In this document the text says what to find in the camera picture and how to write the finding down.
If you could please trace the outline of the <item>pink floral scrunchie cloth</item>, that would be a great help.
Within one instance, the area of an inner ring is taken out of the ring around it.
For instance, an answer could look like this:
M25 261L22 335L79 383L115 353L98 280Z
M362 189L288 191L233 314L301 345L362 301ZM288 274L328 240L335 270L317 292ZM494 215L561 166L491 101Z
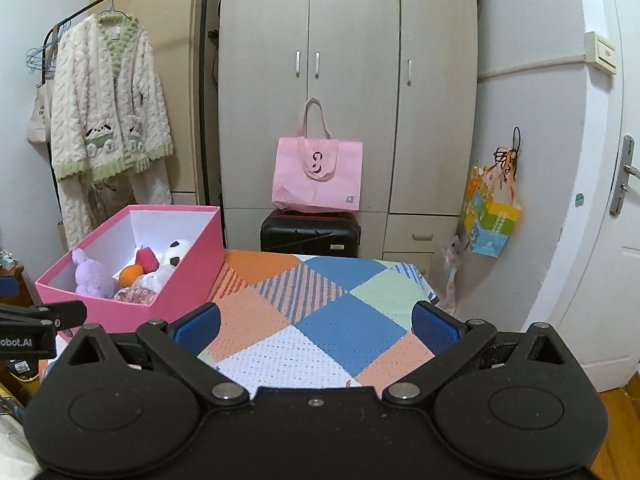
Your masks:
M113 299L128 304L152 304L156 293L152 289L143 286L130 286L119 289Z

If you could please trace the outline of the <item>purple Kuromi plush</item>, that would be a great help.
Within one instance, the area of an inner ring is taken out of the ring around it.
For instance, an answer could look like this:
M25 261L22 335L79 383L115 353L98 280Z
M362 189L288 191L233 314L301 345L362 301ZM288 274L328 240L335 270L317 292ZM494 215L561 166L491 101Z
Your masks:
M105 266L99 261L89 258L80 248L73 249L70 254L73 264L76 266L76 294L112 299L117 292L117 281L113 275L107 272Z

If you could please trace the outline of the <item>orange makeup sponge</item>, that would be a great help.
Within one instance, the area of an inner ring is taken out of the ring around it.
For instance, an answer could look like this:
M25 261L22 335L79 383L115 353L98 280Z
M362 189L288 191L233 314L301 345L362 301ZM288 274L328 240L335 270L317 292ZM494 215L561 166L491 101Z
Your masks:
M125 266L118 276L118 284L121 288L130 287L134 284L137 278L140 278L144 274L143 266L140 264L130 264Z

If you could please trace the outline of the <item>white cat plush toy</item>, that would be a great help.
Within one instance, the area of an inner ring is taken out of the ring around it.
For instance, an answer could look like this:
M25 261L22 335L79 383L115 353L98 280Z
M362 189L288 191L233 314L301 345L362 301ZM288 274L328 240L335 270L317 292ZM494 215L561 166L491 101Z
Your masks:
M160 265L178 266L191 247L192 243L190 240L174 240L163 252L162 258L160 259Z

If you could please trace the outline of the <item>magenta fluffy pom pom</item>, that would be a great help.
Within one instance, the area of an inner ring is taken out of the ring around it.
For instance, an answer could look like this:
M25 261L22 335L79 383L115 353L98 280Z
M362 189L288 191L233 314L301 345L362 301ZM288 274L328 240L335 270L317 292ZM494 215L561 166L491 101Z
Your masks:
M143 274L155 272L160 267L157 256L148 246L143 246L137 250L134 263L140 266Z

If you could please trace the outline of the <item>pink cardboard storage box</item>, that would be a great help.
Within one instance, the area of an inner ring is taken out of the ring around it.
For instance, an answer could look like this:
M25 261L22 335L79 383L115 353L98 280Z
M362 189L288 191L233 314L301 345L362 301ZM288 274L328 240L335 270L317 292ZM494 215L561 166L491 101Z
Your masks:
M80 300L87 321L131 332L151 318L175 321L207 300L224 263L220 210L128 206L36 281L40 299Z

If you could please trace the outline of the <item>colourful patchwork blanket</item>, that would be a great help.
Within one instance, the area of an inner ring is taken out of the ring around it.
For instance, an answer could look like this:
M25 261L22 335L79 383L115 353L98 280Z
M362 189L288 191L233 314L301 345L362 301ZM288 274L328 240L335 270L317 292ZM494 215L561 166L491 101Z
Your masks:
M383 390L434 356L411 327L414 305L433 296L409 263L192 248L150 304L84 300L88 322L112 333L213 302L221 322L200 358L254 392Z

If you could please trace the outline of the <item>colourful paper gift bag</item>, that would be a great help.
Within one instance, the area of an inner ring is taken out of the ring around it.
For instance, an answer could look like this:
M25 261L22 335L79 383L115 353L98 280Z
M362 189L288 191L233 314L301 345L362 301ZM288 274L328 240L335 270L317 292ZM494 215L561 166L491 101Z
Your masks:
M498 258L520 218L516 172L521 142L521 129L514 127L510 148L498 146L492 165L470 170L462 226L472 254Z

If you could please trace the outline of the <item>white door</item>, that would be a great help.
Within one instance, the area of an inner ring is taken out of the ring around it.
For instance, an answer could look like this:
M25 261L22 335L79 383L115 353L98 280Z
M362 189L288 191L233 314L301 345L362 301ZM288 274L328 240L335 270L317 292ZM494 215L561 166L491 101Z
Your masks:
M586 217L580 246L550 315L599 391L623 387L639 366L639 179L618 217L610 215L623 136L639 165L639 0L600 2L604 22L587 29L616 49L617 74L588 70L586 146L574 209Z

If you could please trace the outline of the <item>cream canvas tote bag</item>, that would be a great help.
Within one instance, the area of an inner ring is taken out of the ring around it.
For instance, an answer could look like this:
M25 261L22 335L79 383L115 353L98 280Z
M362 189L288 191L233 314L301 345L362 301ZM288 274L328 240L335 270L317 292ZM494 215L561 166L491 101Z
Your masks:
M36 85L36 95L32 114L26 130L29 144L46 144L51 137L51 106L53 84L49 81Z

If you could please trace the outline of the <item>black suitcase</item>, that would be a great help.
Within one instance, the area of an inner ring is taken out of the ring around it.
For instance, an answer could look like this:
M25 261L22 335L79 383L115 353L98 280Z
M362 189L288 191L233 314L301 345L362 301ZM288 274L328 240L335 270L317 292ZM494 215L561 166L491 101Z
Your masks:
M259 237L262 252L357 258L361 228L350 212L274 210L262 222Z

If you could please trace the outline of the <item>cream knitted cardigan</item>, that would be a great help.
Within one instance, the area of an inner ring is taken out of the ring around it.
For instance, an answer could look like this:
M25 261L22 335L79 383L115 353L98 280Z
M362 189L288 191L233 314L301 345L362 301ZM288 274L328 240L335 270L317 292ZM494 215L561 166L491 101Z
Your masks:
M126 176L137 203L172 202L174 152L148 33L120 12L92 14L58 44L51 106L51 165L67 246L97 225L89 190Z

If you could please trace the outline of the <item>pink tote bag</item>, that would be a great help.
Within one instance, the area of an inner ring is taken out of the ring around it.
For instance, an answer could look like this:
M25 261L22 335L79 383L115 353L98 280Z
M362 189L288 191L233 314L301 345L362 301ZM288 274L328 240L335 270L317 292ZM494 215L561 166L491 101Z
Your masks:
M356 212L360 209L363 144L338 140L322 122L323 136L308 136L311 107L305 103L295 136L281 138L272 177L271 203L281 210Z

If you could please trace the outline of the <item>grey three-door wardrobe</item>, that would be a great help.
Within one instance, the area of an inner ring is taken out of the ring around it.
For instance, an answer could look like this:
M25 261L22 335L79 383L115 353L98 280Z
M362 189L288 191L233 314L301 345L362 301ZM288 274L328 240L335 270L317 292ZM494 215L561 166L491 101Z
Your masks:
M278 141L363 145L363 258L431 270L456 230L473 136L476 0L221 0L219 145L226 241L256 250Z

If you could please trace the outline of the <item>beige tall cabinet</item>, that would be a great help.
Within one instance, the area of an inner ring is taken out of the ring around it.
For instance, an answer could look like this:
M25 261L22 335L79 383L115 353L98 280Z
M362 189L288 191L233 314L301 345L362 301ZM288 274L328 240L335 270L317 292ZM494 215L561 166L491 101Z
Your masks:
M221 203L217 63L220 0L115 0L148 32L175 153L166 165L176 204Z

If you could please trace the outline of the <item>black clothes rack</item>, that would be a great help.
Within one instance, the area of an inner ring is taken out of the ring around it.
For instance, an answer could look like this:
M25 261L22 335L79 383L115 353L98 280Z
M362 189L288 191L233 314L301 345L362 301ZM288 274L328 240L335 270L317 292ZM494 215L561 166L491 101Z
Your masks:
M93 0L62 21L83 49L105 51L134 169L164 162L176 204L219 202L217 102L209 69L218 0Z

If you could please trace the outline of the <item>white wall switch box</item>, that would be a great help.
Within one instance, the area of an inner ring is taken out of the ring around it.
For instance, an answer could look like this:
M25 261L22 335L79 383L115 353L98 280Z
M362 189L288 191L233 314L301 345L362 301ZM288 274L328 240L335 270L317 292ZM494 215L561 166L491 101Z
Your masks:
M603 73L611 76L617 74L616 49L596 32L585 33L585 61Z

